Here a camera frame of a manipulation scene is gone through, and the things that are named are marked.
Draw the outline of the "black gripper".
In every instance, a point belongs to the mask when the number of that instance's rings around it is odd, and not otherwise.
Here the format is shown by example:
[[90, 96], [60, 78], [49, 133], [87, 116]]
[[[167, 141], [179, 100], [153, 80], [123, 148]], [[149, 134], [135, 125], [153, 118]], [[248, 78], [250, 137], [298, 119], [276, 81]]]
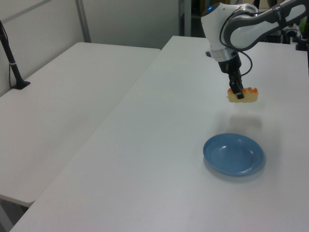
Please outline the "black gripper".
[[232, 57], [230, 60], [218, 62], [223, 73], [227, 73], [229, 77], [229, 85], [232, 92], [240, 100], [244, 98], [243, 85], [240, 74], [241, 60], [239, 55]]

